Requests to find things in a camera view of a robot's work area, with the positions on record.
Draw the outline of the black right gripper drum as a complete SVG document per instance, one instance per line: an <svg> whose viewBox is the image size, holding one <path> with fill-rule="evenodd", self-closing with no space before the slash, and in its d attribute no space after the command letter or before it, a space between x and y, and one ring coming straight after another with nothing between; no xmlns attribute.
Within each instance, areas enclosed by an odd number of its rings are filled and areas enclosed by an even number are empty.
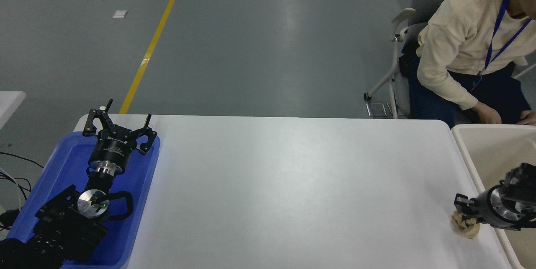
<svg viewBox="0 0 536 269"><path fill-rule="evenodd" d="M472 199L474 202L474 218L478 223L496 225L496 216L491 203L491 196L494 190L488 189Z"/></svg>

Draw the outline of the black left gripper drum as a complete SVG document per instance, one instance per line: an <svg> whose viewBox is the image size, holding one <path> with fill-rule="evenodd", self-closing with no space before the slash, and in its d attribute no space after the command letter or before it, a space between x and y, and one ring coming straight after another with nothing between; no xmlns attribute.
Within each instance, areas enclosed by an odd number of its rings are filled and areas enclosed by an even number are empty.
<svg viewBox="0 0 536 269"><path fill-rule="evenodd" d="M128 139L126 135L116 138L113 133L99 132L95 148L88 160L88 165L94 170L112 163L121 170L125 170L131 153L137 147L136 139Z"/></svg>

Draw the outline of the person's right hand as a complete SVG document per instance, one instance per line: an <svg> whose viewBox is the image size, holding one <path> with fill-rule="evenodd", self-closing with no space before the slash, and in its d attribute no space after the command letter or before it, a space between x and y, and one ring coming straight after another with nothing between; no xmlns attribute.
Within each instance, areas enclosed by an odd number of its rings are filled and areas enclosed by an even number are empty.
<svg viewBox="0 0 536 269"><path fill-rule="evenodd" d="M480 101L470 110L476 114L481 124L502 124L502 118L498 111Z"/></svg>

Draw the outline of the person's left hand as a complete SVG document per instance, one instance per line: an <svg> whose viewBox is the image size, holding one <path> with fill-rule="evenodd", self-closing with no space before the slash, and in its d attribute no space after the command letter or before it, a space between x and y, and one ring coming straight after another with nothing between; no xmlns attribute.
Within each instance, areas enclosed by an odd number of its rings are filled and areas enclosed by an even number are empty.
<svg viewBox="0 0 536 269"><path fill-rule="evenodd" d="M516 124L525 125L525 126L535 126L536 125L536 113L531 110L521 111L519 122L517 122Z"/></svg>

